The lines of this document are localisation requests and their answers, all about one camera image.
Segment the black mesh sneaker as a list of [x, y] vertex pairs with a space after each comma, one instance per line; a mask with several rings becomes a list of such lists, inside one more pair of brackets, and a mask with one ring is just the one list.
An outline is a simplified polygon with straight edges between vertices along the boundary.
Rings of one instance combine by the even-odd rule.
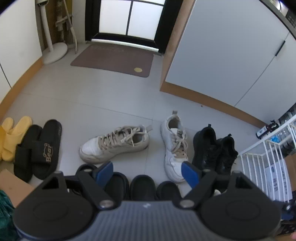
[[219, 144], [215, 130], [208, 124], [207, 127], [198, 131], [193, 138], [194, 157], [192, 164], [199, 170], [215, 170]]
[[220, 144], [220, 154], [216, 166], [216, 172], [222, 175], [230, 175], [231, 169], [238, 156], [235, 149], [234, 138], [231, 134], [217, 140]]

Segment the white sneaker beige laces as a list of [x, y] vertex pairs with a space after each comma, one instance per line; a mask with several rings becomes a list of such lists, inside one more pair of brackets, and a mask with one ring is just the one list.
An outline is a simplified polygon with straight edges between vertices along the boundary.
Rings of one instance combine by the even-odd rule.
[[80, 158], [91, 164], [101, 164], [123, 153], [144, 150], [149, 145], [152, 126], [121, 126], [105, 135], [96, 136], [79, 149]]

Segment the black clog with strap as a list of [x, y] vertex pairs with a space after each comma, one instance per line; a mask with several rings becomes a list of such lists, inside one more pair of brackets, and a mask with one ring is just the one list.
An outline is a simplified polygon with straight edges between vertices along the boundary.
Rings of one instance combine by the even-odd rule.
[[130, 184], [130, 198], [132, 201], [156, 201], [156, 186], [148, 175], [136, 176]]

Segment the white sneaker patterned laces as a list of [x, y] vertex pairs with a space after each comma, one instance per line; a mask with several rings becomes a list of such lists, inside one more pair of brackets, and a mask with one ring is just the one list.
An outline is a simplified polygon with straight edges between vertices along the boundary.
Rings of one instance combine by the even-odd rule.
[[188, 159], [187, 133], [176, 110], [161, 124], [161, 137], [165, 145], [164, 169], [174, 183], [184, 182], [182, 163]]

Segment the black Bear slide sandal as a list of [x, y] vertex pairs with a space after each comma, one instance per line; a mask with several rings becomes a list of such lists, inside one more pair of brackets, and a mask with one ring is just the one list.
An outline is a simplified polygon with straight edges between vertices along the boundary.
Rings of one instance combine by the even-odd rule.
[[56, 171], [59, 161], [61, 135], [61, 123], [57, 120], [48, 120], [38, 140], [33, 141], [33, 175], [38, 179], [44, 180]]

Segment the white metal shelf rack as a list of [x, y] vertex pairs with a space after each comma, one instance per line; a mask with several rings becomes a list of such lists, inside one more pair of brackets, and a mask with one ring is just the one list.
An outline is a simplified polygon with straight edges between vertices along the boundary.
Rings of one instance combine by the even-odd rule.
[[285, 163], [285, 157], [291, 154], [295, 154], [295, 118], [243, 150], [238, 161], [243, 174], [268, 196], [265, 168], [279, 161]]

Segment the white printed carton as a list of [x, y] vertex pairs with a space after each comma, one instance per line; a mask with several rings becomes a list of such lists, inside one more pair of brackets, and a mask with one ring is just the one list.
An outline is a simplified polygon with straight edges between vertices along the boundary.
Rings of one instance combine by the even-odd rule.
[[286, 164], [279, 161], [266, 167], [264, 171], [269, 198], [282, 202], [292, 200], [292, 189]]

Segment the small cardboard box left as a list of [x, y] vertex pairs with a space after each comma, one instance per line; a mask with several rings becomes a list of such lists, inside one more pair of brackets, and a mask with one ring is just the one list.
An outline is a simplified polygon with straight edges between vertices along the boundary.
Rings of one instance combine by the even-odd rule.
[[6, 193], [16, 208], [34, 190], [34, 187], [4, 169], [0, 173], [0, 189]]

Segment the dark bottle on shelf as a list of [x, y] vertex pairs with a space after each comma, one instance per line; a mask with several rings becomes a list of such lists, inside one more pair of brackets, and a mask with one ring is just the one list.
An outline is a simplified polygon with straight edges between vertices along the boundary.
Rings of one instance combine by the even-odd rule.
[[275, 120], [271, 120], [269, 125], [265, 125], [258, 132], [256, 132], [256, 137], [261, 140], [265, 135], [272, 133], [278, 127], [279, 124]]

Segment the yellow slide sandal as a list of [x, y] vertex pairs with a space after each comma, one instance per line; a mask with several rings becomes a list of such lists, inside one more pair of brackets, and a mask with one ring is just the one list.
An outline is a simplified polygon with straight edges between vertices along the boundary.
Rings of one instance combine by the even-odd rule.
[[7, 132], [9, 132], [14, 125], [14, 120], [12, 118], [6, 118], [1, 124], [0, 129], [0, 158], [2, 160], [2, 152], [4, 148], [4, 139], [6, 137]]
[[23, 116], [17, 124], [8, 131], [4, 137], [4, 145], [1, 157], [4, 161], [10, 162], [15, 158], [16, 146], [21, 143], [25, 133], [33, 124], [29, 116]]

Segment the green patterned cloth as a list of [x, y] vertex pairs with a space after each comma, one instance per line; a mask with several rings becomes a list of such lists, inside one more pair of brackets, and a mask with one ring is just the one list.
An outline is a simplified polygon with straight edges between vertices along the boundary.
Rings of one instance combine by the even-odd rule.
[[2, 241], [15, 241], [20, 239], [13, 223], [14, 209], [10, 198], [1, 190], [0, 238]]

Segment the brown door mat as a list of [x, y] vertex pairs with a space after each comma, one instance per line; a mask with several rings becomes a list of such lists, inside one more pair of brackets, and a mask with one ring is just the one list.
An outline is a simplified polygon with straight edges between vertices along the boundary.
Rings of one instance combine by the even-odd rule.
[[147, 78], [153, 58], [153, 53], [147, 50], [102, 43], [89, 45], [71, 65]]

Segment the white cabinet with wood base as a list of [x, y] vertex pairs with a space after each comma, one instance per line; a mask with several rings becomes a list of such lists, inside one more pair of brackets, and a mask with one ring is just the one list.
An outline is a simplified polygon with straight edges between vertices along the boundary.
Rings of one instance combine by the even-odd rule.
[[295, 28], [270, 1], [185, 1], [160, 90], [260, 128], [295, 104]]

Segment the white standing fan base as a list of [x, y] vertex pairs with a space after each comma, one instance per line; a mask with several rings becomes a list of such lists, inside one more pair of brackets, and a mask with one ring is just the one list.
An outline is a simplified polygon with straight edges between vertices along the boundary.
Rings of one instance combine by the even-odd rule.
[[44, 37], [47, 47], [42, 52], [43, 64], [49, 65], [62, 59], [67, 53], [66, 43], [59, 42], [56, 21], [58, 20], [56, 1], [36, 1], [41, 14]]

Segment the black framed glass door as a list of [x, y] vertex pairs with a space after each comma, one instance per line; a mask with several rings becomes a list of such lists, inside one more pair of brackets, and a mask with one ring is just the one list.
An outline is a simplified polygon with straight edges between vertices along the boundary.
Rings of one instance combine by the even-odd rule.
[[86, 1], [85, 39], [164, 54], [182, 1]]

